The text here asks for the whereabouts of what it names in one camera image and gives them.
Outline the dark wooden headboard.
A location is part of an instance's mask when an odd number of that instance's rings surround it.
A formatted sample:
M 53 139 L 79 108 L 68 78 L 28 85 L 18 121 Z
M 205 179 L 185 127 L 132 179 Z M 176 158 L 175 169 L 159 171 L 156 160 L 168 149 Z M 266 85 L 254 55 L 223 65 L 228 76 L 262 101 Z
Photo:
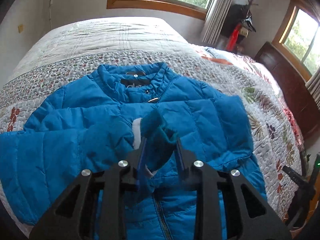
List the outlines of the dark wooden headboard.
M 319 109 L 301 75 L 270 42 L 265 42 L 254 59 L 263 64 L 278 83 L 304 139 L 312 137 L 319 129 Z

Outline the white pleated curtain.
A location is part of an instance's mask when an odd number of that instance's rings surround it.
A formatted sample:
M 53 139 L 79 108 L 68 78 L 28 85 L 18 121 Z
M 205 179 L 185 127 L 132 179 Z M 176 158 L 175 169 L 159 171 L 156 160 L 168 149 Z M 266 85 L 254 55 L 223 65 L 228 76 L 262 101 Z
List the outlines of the white pleated curtain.
M 202 43 L 214 45 L 217 42 L 231 3 L 232 0 L 210 0 L 201 32 Z

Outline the blue quilted puffer jacket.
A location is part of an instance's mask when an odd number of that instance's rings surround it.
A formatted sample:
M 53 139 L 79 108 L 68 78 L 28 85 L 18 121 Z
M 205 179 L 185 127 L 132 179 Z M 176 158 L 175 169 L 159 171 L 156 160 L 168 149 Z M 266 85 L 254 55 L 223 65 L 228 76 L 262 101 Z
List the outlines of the blue quilted puffer jacket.
M 238 96 L 164 62 L 101 65 L 48 96 L 21 131 L 1 135 L 1 183 L 14 215 L 35 225 L 82 170 L 108 169 L 142 138 L 147 186 L 125 209 L 128 239 L 193 238 L 196 193 L 178 188 L 176 139 L 218 171 L 239 170 L 266 196 Z

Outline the floral quilted bedspread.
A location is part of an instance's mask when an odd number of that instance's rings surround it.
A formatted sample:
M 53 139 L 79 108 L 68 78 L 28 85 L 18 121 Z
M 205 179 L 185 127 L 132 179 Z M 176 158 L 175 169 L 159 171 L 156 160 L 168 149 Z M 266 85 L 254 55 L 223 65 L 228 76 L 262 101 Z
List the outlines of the floral quilted bedspread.
M 1 132 L 19 131 L 55 90 L 102 64 L 125 66 L 163 61 L 178 74 L 204 81 L 242 99 L 252 128 L 254 155 L 267 201 L 284 218 L 297 185 L 282 172 L 302 170 L 303 139 L 270 72 L 250 57 L 189 44 L 164 20 L 114 17 L 56 28 L 37 41 L 1 89 Z

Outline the yellow wall switch plate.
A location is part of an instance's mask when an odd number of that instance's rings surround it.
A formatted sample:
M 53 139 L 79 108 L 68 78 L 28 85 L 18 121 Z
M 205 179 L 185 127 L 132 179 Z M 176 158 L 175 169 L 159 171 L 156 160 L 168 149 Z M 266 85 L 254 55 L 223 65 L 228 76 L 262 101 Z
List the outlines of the yellow wall switch plate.
M 22 24 L 20 24 L 18 26 L 18 32 L 21 33 L 23 31 L 23 29 L 24 29 L 24 26 Z

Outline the coat rack with clothes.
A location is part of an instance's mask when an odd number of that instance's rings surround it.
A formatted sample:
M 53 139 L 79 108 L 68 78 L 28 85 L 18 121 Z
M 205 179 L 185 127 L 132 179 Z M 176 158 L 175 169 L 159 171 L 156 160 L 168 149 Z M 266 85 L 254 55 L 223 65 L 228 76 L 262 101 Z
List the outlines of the coat rack with clothes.
M 241 41 L 247 37 L 247 34 L 240 34 L 241 29 L 257 32 L 253 26 L 252 13 L 250 11 L 253 5 L 258 4 L 254 3 L 254 0 L 247 0 L 245 5 L 233 4 L 230 6 L 220 32 L 223 37 L 227 38 L 226 51 L 232 52 L 234 50 L 239 36 L 243 36 L 243 38 L 240 38 Z

